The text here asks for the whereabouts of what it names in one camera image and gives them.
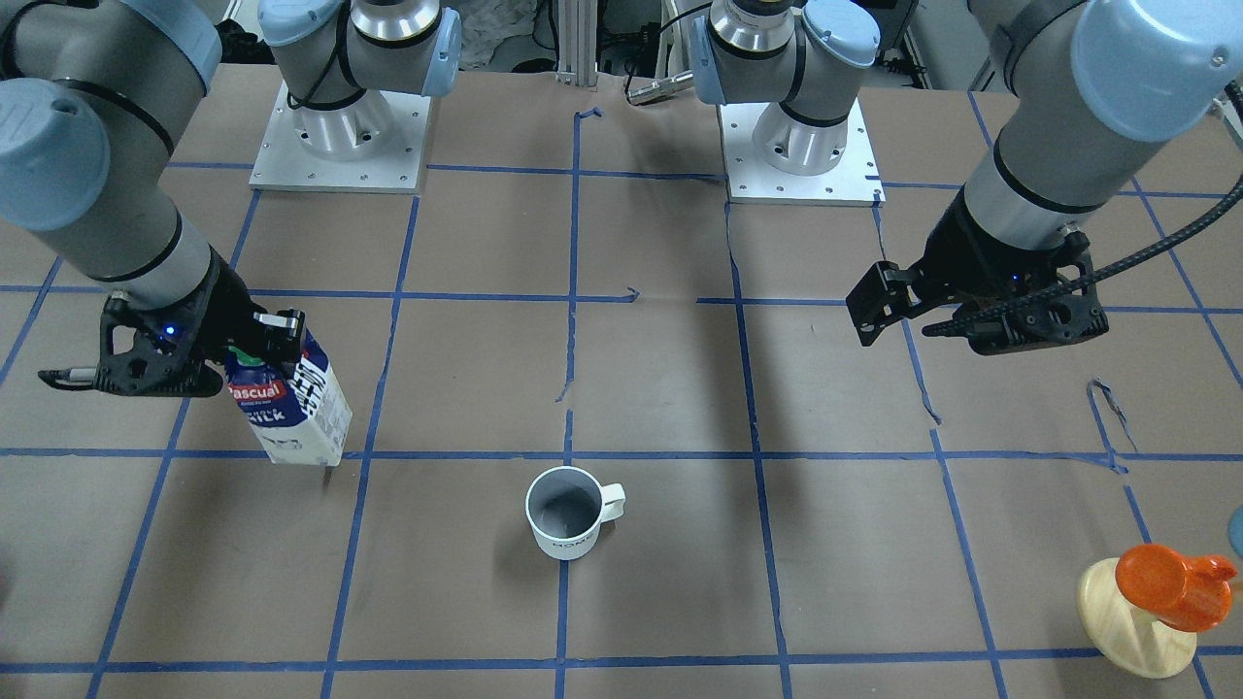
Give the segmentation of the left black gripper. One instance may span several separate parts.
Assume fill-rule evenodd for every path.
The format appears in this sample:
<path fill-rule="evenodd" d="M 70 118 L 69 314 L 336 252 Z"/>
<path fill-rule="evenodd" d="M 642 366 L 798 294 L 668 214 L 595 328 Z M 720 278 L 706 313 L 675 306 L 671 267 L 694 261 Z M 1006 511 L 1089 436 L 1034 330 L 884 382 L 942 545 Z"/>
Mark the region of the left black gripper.
<path fill-rule="evenodd" d="M 885 328 L 924 313 L 921 302 L 960 303 L 960 321 L 984 308 L 1062 284 L 1062 270 L 1093 272 L 1089 240 L 1071 230 L 1068 243 L 1052 250 L 1012 248 L 991 238 L 975 221 L 963 193 L 929 234 L 924 256 L 914 269 L 875 262 L 845 297 L 851 325 L 863 347 L 871 347 Z M 1083 345 L 1109 331 L 1108 315 L 1095 289 L 1054 296 L 991 321 L 972 321 L 960 331 L 978 354 L 1003 354 Z"/>

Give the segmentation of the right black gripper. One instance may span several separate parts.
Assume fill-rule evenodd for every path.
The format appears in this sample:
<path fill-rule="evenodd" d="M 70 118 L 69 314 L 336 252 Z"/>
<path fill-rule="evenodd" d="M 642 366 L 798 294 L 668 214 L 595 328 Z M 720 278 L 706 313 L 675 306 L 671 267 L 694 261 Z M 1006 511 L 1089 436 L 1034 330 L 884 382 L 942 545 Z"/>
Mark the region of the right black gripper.
<path fill-rule="evenodd" d="M 213 255 L 204 282 L 170 306 L 139 310 L 109 299 L 101 316 L 93 388 L 114 396 L 218 396 L 222 377 L 208 364 L 221 364 L 230 347 L 293 378 L 306 345 L 306 313 L 262 311 L 220 255 Z"/>

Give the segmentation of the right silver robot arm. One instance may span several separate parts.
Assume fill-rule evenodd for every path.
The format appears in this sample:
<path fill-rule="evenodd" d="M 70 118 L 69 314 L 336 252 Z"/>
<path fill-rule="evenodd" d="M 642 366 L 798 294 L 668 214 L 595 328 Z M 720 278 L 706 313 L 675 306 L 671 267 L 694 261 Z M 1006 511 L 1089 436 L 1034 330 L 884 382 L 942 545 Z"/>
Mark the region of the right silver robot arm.
<path fill-rule="evenodd" d="M 283 75 L 260 189 L 416 189 L 430 100 L 452 91 L 462 22 L 440 1 L 262 1 Z M 227 358 L 295 376 L 297 311 L 267 313 L 159 182 L 213 88 L 218 27 L 191 1 L 2 4 L 2 218 L 108 294 L 94 364 L 67 392 L 210 397 Z"/>

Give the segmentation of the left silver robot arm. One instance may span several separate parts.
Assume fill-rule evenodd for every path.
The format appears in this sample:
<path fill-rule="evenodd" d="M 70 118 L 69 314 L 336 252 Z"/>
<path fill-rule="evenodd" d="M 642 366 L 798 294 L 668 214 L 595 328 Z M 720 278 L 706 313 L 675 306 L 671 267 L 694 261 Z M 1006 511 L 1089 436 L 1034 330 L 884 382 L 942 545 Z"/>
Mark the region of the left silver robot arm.
<path fill-rule="evenodd" d="M 1176 234 L 1093 269 L 1084 221 L 1218 95 L 1241 103 L 1238 1 L 971 1 L 1016 112 L 960 187 L 910 267 L 874 264 L 848 294 L 861 345 L 899 318 L 955 305 L 929 337 L 978 354 L 1081 345 L 1105 335 L 1095 287 L 1208 228 L 1231 188 Z M 771 165 L 825 172 L 846 142 L 874 17 L 851 1 L 715 1 L 687 35 L 707 104 L 764 103 Z"/>

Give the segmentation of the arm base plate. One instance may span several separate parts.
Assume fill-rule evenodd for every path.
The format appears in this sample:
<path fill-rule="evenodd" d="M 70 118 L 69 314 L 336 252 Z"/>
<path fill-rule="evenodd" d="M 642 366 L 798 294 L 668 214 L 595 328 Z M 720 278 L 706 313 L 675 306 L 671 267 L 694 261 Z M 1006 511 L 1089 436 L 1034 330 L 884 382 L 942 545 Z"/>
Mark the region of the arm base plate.
<path fill-rule="evenodd" d="M 718 107 L 728 201 L 879 206 L 884 193 L 858 101 L 844 122 L 807 126 L 777 103 Z"/>
<path fill-rule="evenodd" d="M 421 95 L 368 91 L 338 111 L 292 109 L 281 85 L 249 185 L 416 194 L 434 103 Z"/>

